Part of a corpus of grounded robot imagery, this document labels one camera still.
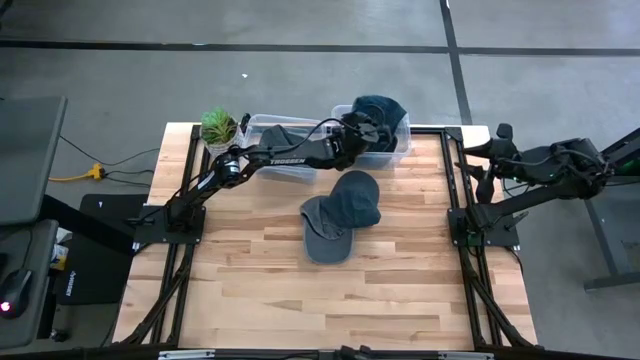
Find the black mounting plate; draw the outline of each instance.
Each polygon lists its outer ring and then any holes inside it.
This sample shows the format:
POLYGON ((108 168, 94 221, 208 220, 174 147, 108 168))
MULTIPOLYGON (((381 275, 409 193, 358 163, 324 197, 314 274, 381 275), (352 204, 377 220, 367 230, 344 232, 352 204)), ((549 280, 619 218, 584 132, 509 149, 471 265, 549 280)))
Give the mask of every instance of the black mounting plate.
POLYGON ((205 207, 196 210, 193 226, 188 232, 167 232, 162 206, 145 205, 140 211, 140 218, 147 218, 145 224, 136 226, 134 241, 141 244, 199 244, 204 232, 205 207))
POLYGON ((466 212, 463 208, 449 209, 447 220, 451 233, 451 242, 454 246, 518 246, 520 239, 518 231, 513 224, 513 215, 508 215, 500 220, 484 234, 484 244, 479 235, 470 233, 467 229, 466 212))

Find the computer mouse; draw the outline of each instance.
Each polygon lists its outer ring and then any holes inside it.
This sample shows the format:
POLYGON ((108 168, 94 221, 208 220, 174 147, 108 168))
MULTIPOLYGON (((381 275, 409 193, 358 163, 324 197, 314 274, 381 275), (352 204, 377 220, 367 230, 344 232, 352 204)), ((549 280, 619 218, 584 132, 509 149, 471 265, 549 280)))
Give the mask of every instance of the computer mouse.
POLYGON ((32 275, 31 270, 19 269, 0 284, 0 317, 14 319, 27 309, 32 275))

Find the yellow extension cord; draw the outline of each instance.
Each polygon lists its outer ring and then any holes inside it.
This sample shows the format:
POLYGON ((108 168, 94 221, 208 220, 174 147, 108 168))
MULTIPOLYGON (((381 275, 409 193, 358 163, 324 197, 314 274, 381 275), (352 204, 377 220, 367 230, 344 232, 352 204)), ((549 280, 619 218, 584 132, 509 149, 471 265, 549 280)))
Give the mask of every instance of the yellow extension cord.
POLYGON ((89 178, 93 178, 95 180, 104 179, 104 168, 102 167, 102 165, 97 163, 93 164, 93 167, 91 168, 91 170, 87 171, 87 173, 83 175, 71 176, 67 178, 49 178, 49 181, 68 182, 68 181, 76 181, 76 180, 89 179, 89 178))

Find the potted plant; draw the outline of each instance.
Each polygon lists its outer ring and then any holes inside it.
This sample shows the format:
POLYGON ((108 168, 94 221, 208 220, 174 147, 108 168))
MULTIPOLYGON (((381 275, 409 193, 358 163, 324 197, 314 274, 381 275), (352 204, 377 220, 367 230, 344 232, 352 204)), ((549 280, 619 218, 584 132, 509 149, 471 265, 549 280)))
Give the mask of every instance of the potted plant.
POLYGON ((211 112, 205 112, 200 120, 200 138, 204 140, 213 158, 233 144, 242 146, 242 131, 235 119, 224 109, 217 107, 211 112))

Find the butcher block table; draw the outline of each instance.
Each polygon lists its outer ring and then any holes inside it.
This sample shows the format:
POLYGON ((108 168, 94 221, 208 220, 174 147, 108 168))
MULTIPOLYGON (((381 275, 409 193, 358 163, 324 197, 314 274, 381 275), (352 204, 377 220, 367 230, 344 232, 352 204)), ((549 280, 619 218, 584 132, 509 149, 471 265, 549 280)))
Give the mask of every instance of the butcher block table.
MULTIPOLYGON (((150 204, 164 204, 180 187, 192 125, 167 124, 150 204)), ((462 130, 466 147, 489 140, 486 126, 462 130)), ((256 174, 211 197, 193 261, 180 347, 472 349, 460 260, 445 215, 450 204, 439 137, 413 135, 412 148, 395 169, 368 171, 380 186, 382 219, 357 230, 352 257, 340 265, 307 259, 299 207, 313 196, 328 195, 343 173, 319 170, 314 185, 256 174)), ((196 158, 194 175, 199 163, 196 158)), ((459 173, 456 181, 461 184, 459 173)), ((496 191, 496 200, 501 196, 496 191)), ((459 198, 464 204, 462 193, 459 198)), ((151 245, 134 258, 114 341, 129 335, 156 301, 167 248, 151 245)), ((503 248, 487 248, 486 255, 496 301, 522 335, 535 342, 517 261, 503 248)), ((486 311, 478 307, 489 340, 486 311)))

